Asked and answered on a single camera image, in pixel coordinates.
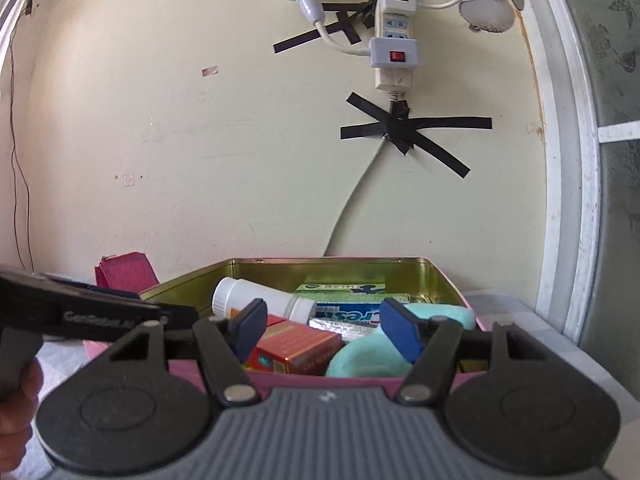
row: white bottle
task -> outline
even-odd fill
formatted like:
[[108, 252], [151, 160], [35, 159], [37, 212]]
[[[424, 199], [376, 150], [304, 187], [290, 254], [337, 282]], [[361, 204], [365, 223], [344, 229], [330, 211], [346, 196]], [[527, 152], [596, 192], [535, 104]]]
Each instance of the white bottle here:
[[216, 316], [230, 318], [232, 310], [240, 311], [256, 298], [264, 300], [267, 311], [296, 323], [306, 324], [316, 314], [316, 302], [258, 283], [222, 278], [213, 293], [212, 309]]

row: beige wall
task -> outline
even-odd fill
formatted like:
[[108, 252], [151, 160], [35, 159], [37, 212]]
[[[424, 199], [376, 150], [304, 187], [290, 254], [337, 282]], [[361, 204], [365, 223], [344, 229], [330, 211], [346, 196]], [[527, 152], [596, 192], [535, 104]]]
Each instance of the beige wall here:
[[[318, 41], [273, 53], [308, 29], [285, 0], [58, 0], [24, 131], [36, 266], [89, 279], [101, 256], [140, 250], [165, 280], [230, 256], [322, 254], [380, 143], [340, 140], [369, 122], [345, 99], [386, 96], [366, 59]], [[455, 9], [420, 13], [414, 30], [412, 116], [495, 129], [425, 131], [465, 180], [386, 146], [330, 252], [426, 256], [461, 288], [534, 304], [545, 154], [526, 42], [518, 27], [473, 34]]]

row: white power strip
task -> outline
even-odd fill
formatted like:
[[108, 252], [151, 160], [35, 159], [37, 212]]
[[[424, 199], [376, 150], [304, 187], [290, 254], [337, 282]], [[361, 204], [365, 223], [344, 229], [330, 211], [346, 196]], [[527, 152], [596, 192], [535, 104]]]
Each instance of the white power strip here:
[[[416, 50], [417, 56], [415, 41], [403, 43], [403, 41], [413, 39], [412, 18], [416, 10], [416, 0], [379, 0], [376, 5], [376, 36], [395, 38], [393, 44], [401, 45], [398, 50]], [[402, 60], [404, 61], [404, 52], [402, 52]], [[388, 92], [406, 92], [414, 84], [414, 68], [415, 66], [410, 68], [375, 68], [376, 88]]]

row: toothpaste box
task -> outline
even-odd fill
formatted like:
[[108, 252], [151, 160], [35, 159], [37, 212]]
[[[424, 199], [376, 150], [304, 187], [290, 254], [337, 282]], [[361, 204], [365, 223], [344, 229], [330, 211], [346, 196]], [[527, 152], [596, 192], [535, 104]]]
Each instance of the toothpaste box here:
[[262, 372], [324, 375], [341, 347], [339, 334], [269, 315], [267, 330], [246, 364]]
[[387, 294], [384, 283], [319, 285], [305, 283], [294, 292], [316, 302], [316, 317], [376, 326], [380, 323], [380, 303], [393, 298], [409, 303], [407, 294]]

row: red switch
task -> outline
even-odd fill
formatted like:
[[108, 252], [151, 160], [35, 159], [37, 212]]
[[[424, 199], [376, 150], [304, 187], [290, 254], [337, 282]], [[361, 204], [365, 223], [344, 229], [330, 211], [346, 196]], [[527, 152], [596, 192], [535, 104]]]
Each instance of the red switch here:
[[398, 61], [400, 63], [404, 63], [404, 52], [400, 52], [399, 50], [391, 50], [389, 52], [389, 59], [391, 61]]

